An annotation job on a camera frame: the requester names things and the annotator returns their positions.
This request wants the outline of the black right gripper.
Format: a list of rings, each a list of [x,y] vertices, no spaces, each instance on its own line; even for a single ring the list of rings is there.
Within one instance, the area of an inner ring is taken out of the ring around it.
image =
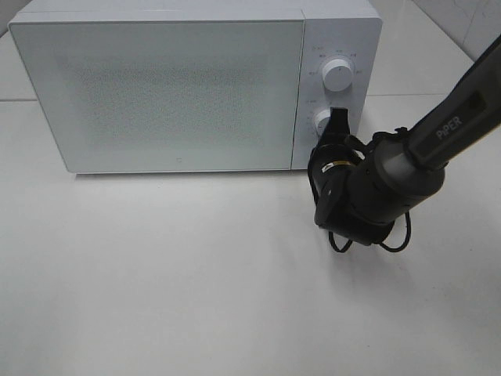
[[[331,107],[330,119],[308,161],[308,181],[315,203],[315,224],[329,231],[363,231],[366,224],[349,207],[346,187],[361,158],[348,145],[348,109]]]

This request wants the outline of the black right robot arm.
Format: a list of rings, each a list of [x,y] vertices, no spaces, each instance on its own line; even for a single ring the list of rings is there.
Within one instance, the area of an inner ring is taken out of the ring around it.
[[[411,237],[410,210],[442,188],[454,157],[500,125],[500,40],[411,129],[376,132],[363,143],[346,109],[328,115],[307,167],[315,224],[339,253],[354,242],[400,252]]]

